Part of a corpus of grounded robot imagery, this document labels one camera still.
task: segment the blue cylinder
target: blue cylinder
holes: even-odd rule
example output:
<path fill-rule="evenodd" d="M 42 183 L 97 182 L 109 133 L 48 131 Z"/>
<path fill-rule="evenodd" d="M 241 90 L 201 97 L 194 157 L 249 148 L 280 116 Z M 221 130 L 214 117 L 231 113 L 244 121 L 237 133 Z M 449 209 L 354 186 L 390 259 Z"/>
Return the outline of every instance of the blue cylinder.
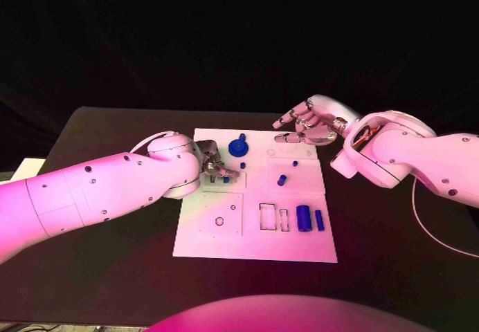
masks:
<path fill-rule="evenodd" d="M 312 216 L 309 213 L 309 206 L 296 206 L 296 217 L 298 217 L 298 230 L 301 232 L 312 231 Z"/>
<path fill-rule="evenodd" d="M 280 176 L 280 180 L 278 181 L 278 185 L 283 186 L 286 181 L 288 181 L 288 176 L 283 174 Z"/>
<path fill-rule="evenodd" d="M 246 142 L 247 136 L 240 135 L 240 139 L 233 140 L 228 145 L 228 152 L 234 157 L 243 157 L 249 153 L 249 144 Z"/>
<path fill-rule="evenodd" d="M 325 223 L 322 222 L 322 212 L 319 210 L 315 211 L 315 217 L 316 217 L 318 230 L 325 230 Z"/>

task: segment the white board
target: white board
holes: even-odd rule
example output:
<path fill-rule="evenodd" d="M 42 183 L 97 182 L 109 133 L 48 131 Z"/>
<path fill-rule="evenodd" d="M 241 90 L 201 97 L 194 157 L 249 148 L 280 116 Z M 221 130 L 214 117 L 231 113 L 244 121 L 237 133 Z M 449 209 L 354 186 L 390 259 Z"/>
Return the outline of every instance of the white board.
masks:
<path fill-rule="evenodd" d="M 249 153 L 234 157 L 228 144 L 247 136 Z M 278 131 L 197 129 L 194 140 L 215 140 L 227 168 L 241 172 L 230 183 L 203 174 L 203 187 L 184 198 L 174 256 L 338 263 L 332 225 L 325 199 L 322 167 L 316 147 L 276 143 Z M 285 186 L 278 185 L 280 175 Z M 262 210 L 270 226 L 262 229 Z M 298 229 L 296 206 L 308 205 L 312 232 Z M 289 231 L 282 227 L 280 210 L 288 210 Z M 322 211 L 319 231 L 315 210 Z"/>

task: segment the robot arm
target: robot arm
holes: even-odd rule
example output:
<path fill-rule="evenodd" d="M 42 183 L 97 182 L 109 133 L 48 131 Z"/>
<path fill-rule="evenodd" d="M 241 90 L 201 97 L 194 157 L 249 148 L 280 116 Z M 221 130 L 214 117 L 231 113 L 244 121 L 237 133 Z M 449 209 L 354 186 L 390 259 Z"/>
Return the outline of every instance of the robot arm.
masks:
<path fill-rule="evenodd" d="M 116 154 L 0 186 L 0 263 L 37 242 L 114 219 L 162 196 L 184 198 L 200 187 L 201 171 L 239 177 L 223 168 L 214 141 L 197 144 L 185 135 L 165 134 L 148 146 L 149 156 Z"/>
<path fill-rule="evenodd" d="M 315 124 L 305 121 L 311 114 L 319 118 Z M 413 174 L 435 194 L 479 208 L 477 135 L 436 137 L 428 125 L 399 111 L 373 113 L 361 119 L 324 95 L 299 104 L 275 128 L 295 119 L 298 132 L 279 135 L 276 141 L 325 145 L 341 135 L 345 144 L 332 167 L 347 178 L 360 172 L 373 183 L 393 188 Z"/>

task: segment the black table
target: black table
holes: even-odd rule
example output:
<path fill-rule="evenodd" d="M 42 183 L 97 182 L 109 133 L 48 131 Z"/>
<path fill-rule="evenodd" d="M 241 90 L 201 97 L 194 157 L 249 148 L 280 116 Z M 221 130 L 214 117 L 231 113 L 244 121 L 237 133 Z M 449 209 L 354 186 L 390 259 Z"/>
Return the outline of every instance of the black table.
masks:
<path fill-rule="evenodd" d="M 41 173 L 129 151 L 161 131 L 192 137 L 195 127 L 269 130 L 278 117 L 83 107 Z M 413 177 L 387 190 L 329 167 L 341 141 L 318 150 L 338 264 L 174 257 L 182 202 L 161 199 L 29 247 L 0 265 L 0 320 L 149 326 L 208 302 L 280 293 L 366 304 L 441 331 L 479 331 L 479 259 L 442 247 L 420 229 Z M 479 252 L 465 206 L 423 184 L 416 201 L 432 233 Z"/>

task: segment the black curtain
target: black curtain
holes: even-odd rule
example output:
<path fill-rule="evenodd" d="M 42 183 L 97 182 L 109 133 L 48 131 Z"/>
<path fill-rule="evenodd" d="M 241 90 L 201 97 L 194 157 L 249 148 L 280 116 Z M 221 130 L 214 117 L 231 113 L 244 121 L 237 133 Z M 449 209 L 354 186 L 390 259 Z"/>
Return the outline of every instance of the black curtain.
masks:
<path fill-rule="evenodd" d="M 48 155 L 81 106 L 280 113 L 321 93 L 479 133 L 475 20 L 260 6 L 3 1 L 0 171 Z"/>

